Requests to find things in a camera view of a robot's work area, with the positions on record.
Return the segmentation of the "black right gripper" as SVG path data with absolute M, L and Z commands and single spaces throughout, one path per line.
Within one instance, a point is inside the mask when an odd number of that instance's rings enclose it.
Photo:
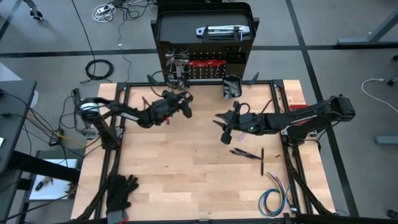
M 231 143 L 232 140 L 231 132 L 233 130 L 241 131 L 243 133 L 247 133 L 249 130 L 249 128 L 245 124 L 240 122 L 239 115 L 226 112 L 226 113 L 217 113 L 215 114 L 215 116 L 217 118 L 221 118 L 225 122 L 222 123 L 220 121 L 213 120 L 215 124 L 223 128 L 223 134 L 221 135 L 221 142 L 224 144 Z

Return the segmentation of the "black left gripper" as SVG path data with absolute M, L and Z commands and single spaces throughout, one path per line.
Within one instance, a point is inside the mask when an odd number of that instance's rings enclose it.
M 157 100 L 148 108 L 149 118 L 152 124 L 162 124 L 168 121 L 176 112 L 182 111 L 186 118 L 192 117 L 192 109 L 189 104 L 192 95 L 167 95 L 163 100 Z

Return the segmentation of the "black plastic pegboard bin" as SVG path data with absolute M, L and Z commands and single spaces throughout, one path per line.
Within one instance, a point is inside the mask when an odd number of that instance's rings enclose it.
M 242 94 L 242 79 L 241 79 L 241 77 L 237 77 L 237 76 L 235 76 L 235 75 L 226 75 L 226 76 L 224 76 L 223 78 L 222 78 L 222 82 L 223 83 L 227 83 L 227 84 L 229 84 L 230 86 L 231 86 L 231 84 L 232 84 L 232 82 L 234 81 L 234 80 L 236 80 L 236 81 L 238 81 L 239 80 L 239 82 L 240 82 L 240 87 L 241 87 L 241 94 Z

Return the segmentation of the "black pegboard box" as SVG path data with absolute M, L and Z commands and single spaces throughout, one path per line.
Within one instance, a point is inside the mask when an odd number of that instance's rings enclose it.
M 225 59 L 227 63 L 246 64 L 246 53 L 241 47 L 226 47 Z

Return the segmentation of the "red framed square box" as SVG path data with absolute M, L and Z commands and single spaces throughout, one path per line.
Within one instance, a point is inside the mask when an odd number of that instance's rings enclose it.
M 307 105 L 290 105 L 290 110 L 291 110 L 291 111 L 301 110 L 301 109 L 304 109 L 304 108 L 306 108 L 306 107 L 307 107 Z M 308 121 L 308 120 L 305 119 L 305 120 L 299 121 L 299 122 L 297 122 L 297 123 L 294 123 L 294 125 L 300 126 L 300 125 L 305 124 L 307 121 Z

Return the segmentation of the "black pegboard tool stand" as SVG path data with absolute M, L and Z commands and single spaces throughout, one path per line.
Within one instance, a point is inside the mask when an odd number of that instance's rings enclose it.
M 246 64 L 227 63 L 220 77 L 243 77 L 251 53 L 259 19 L 246 2 L 186 3 L 159 6 L 157 19 L 151 22 L 160 66 L 166 78 L 170 66 L 167 55 L 183 54 L 190 60 L 226 60 L 226 47 L 241 47 L 246 53 Z M 188 63 L 185 66 L 190 76 Z M 213 66 L 215 78 L 216 67 Z

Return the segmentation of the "black work glove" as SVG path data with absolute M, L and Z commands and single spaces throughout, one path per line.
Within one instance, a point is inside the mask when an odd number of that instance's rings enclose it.
M 139 187 L 138 178 L 133 175 L 112 175 L 107 190 L 106 214 L 125 210 L 131 206 L 129 194 Z

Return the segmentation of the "black desk crossbar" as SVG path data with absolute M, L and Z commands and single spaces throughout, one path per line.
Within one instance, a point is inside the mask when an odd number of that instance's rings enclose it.
M 7 167 L 12 170 L 22 170 L 33 174 L 66 180 L 73 184 L 77 184 L 80 178 L 80 171 L 77 169 L 51 163 L 18 151 L 12 153 Z

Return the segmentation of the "white paper sheet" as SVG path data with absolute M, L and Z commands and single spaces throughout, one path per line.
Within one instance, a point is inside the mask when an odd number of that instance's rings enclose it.
M 68 168 L 77 168 L 78 159 L 46 159 L 46 161 L 65 166 Z M 66 180 L 54 179 L 53 185 L 48 184 L 46 187 L 41 188 L 39 191 L 35 191 L 36 185 L 44 178 L 43 175 L 36 175 L 34 178 L 33 188 L 30 191 L 28 201 L 44 201 L 44 200 L 55 200 L 57 198 L 65 196 L 66 191 L 70 188 L 69 183 Z

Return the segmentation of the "bunch of keys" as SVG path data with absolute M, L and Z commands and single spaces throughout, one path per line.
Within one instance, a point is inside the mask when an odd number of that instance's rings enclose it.
M 35 191 L 39 191 L 41 188 L 46 187 L 48 184 L 53 185 L 52 177 L 44 177 L 35 187 Z

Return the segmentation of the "dark grey desk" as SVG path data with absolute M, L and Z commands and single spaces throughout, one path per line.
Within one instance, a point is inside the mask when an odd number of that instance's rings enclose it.
M 36 86 L 35 81 L 0 81 L 0 174 L 21 168 L 31 158 L 15 147 Z

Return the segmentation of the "grey table leg foot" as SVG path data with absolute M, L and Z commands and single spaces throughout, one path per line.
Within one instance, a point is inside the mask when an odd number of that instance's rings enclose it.
M 383 42 L 384 37 L 395 25 L 398 24 L 398 8 L 390 13 L 367 37 L 339 38 L 338 45 L 392 45 L 398 41 Z

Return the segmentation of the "black office chair base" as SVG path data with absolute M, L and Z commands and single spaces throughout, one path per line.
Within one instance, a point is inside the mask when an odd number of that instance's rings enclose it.
M 30 9 L 31 18 L 38 20 L 38 21 L 43 19 L 42 13 L 37 9 L 37 5 L 35 4 L 35 2 L 33 0 L 22 0 L 22 1 L 28 5 L 28 7 Z

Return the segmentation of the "grey floor foot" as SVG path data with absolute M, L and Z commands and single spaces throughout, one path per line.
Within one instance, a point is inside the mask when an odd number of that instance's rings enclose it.
M 398 144 L 398 136 L 376 136 L 376 144 Z

